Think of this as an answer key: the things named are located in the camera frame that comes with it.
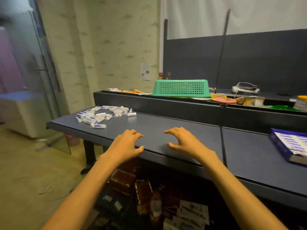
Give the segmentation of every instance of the black pole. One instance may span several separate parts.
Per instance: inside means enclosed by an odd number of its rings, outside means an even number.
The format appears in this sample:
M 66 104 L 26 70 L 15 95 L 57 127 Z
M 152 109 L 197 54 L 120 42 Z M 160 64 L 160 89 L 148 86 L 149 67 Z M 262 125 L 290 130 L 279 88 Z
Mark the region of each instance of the black pole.
M 227 10 L 227 14 L 226 14 L 226 21 L 225 21 L 224 32 L 223 32 L 223 43 L 222 43 L 219 66 L 218 66 L 218 69 L 217 69 L 215 88 L 217 88 L 217 83 L 219 81 L 219 76 L 220 76 L 220 69 L 221 69 L 221 63 L 222 63 L 222 58 L 223 58 L 224 44 L 225 44 L 225 38 L 226 38 L 227 27 L 228 27 L 228 22 L 229 22 L 229 16 L 230 16 L 230 9 Z
M 163 79 L 166 79 L 167 73 L 164 70 L 165 67 L 165 44 L 167 41 L 167 28 L 168 28 L 169 21 L 164 19 L 164 36 L 163 36 Z

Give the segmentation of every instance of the green plastic basket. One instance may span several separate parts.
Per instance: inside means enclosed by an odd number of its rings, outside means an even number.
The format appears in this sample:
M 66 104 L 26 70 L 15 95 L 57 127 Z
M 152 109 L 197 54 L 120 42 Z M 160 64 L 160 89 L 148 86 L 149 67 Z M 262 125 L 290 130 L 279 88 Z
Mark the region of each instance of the green plastic basket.
M 152 96 L 209 97 L 207 80 L 157 80 Z

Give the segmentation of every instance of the concrete floor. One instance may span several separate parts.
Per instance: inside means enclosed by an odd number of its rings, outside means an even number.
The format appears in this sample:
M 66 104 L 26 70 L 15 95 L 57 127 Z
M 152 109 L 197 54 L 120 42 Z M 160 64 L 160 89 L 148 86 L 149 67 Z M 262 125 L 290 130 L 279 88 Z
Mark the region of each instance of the concrete floor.
M 0 229 L 39 229 L 83 179 L 82 141 L 71 154 L 44 146 L 44 142 L 7 130 L 0 125 Z M 96 156 L 102 147 L 95 148 Z M 41 189 L 52 187 L 47 194 Z

